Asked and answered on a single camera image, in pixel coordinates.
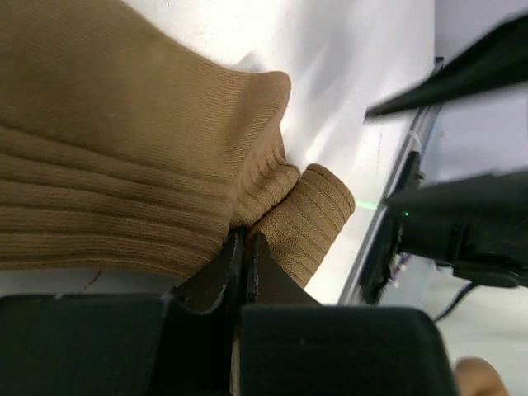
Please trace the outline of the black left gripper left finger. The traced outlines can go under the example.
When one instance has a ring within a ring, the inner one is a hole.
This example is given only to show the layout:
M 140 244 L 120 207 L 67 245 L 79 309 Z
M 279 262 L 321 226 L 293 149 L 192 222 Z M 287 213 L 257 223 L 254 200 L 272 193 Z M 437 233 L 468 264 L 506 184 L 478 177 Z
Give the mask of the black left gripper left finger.
M 243 236 L 162 294 L 1 300 L 4 395 L 225 395 Z

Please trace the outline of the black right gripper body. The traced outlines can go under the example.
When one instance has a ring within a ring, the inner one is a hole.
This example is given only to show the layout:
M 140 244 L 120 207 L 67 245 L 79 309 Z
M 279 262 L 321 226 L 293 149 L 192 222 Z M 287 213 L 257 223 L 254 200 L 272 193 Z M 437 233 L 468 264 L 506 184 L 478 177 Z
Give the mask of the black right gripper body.
M 527 171 L 484 174 L 387 197 L 403 215 L 398 250 L 478 285 L 527 285 Z

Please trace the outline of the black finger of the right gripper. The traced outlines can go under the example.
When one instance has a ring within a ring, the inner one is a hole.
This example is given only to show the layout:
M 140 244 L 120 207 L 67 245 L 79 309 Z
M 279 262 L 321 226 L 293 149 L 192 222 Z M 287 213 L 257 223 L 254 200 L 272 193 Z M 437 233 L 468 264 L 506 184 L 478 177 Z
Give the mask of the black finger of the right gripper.
M 504 21 L 422 83 L 369 107 L 374 119 L 527 82 L 527 14 Z

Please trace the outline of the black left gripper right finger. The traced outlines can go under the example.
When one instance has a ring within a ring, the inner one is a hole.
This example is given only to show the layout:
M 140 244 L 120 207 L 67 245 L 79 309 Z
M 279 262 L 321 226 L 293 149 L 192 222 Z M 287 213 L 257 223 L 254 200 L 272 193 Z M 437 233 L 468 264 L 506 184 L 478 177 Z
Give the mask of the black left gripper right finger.
M 266 238 L 248 249 L 246 301 L 233 345 L 236 395 L 455 395 L 441 335 L 406 307 L 315 304 Z

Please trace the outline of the tan ribbed sock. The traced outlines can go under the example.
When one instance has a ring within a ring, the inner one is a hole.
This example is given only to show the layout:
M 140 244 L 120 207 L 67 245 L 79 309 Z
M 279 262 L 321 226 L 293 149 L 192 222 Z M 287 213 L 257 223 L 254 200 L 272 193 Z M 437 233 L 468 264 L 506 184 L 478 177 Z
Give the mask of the tan ribbed sock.
M 355 209 L 287 162 L 282 72 L 223 68 L 119 1 L 1 4 L 1 265 L 193 276 L 230 230 L 306 285 Z

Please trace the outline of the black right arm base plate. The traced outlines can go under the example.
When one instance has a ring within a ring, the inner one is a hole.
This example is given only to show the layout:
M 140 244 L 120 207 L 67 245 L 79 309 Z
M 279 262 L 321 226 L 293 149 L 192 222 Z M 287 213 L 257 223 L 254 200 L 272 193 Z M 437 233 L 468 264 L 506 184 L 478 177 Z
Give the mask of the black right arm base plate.
M 420 162 L 421 154 L 419 152 L 412 151 L 409 153 L 399 179 L 390 194 L 419 187 L 423 179 L 423 176 L 420 175 Z M 386 209 L 384 211 L 359 280 L 360 297 L 364 304 L 378 304 L 385 286 L 392 277 L 402 218 L 403 215 L 397 210 Z

